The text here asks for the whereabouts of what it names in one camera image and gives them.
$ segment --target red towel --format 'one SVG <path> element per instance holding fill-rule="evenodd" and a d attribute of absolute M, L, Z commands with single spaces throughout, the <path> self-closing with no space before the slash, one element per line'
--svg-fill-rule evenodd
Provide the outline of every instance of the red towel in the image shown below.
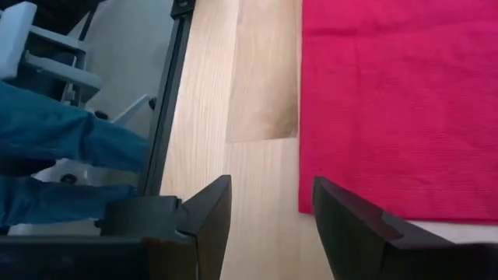
<path fill-rule="evenodd" d="M 498 2 L 303 13 L 300 211 L 323 175 L 403 218 L 498 222 Z"/>

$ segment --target wooden floor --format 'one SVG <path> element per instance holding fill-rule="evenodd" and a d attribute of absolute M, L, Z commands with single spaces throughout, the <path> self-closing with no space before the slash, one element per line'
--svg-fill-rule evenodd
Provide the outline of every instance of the wooden floor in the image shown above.
<path fill-rule="evenodd" d="M 297 211 L 301 1 L 197 0 L 161 192 L 232 175 L 222 279 L 332 279 Z"/>

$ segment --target person's leg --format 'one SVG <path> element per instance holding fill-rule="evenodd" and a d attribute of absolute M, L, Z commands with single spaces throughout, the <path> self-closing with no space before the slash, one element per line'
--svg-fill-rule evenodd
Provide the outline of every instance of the person's leg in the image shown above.
<path fill-rule="evenodd" d="M 140 172 L 147 141 L 79 108 L 0 82 L 0 153 Z"/>
<path fill-rule="evenodd" d="M 0 176 L 0 226 L 102 219 L 108 202 L 131 198 L 126 185 L 93 187 Z"/>

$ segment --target black plastic bracket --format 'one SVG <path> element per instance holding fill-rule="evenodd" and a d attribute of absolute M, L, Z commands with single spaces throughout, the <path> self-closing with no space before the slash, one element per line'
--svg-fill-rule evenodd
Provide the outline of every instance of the black plastic bracket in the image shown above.
<path fill-rule="evenodd" d="M 174 25 L 149 134 L 149 158 L 139 181 L 139 195 L 160 193 L 194 7 L 195 0 L 174 0 L 171 9 Z"/>
<path fill-rule="evenodd" d="M 171 9 L 171 17 L 178 19 L 183 15 L 192 14 L 194 12 L 195 0 L 174 0 L 173 8 Z"/>

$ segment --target blue denim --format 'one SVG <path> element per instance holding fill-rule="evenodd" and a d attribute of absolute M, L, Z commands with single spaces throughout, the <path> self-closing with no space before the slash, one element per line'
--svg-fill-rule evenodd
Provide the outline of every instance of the blue denim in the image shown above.
<path fill-rule="evenodd" d="M 139 173 L 147 148 L 144 138 L 127 129 L 0 82 L 0 155 L 67 158 Z M 127 185 L 72 186 L 0 176 L 0 226 L 99 219 L 106 203 L 135 192 Z"/>

